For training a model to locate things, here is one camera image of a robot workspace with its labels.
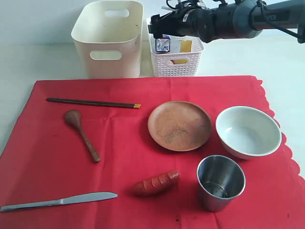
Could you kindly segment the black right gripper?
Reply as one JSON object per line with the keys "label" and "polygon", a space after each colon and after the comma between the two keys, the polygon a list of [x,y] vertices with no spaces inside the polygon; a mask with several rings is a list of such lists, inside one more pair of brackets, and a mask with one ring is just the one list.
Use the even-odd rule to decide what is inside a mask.
{"label": "black right gripper", "polygon": [[155,39],[163,39],[163,35],[193,36],[207,38],[207,9],[192,8],[173,11],[161,16],[153,15],[148,24],[148,33]]}

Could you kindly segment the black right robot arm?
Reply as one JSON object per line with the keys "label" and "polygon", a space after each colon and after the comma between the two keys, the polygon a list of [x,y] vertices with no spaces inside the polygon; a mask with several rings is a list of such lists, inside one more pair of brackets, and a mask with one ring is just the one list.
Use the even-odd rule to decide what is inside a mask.
{"label": "black right robot arm", "polygon": [[148,32],[192,36],[209,43],[218,39],[251,39],[262,30],[277,29],[305,42],[305,2],[286,0],[267,5],[263,0],[222,0],[217,8],[207,8],[200,0],[178,1],[171,12],[151,17]]}

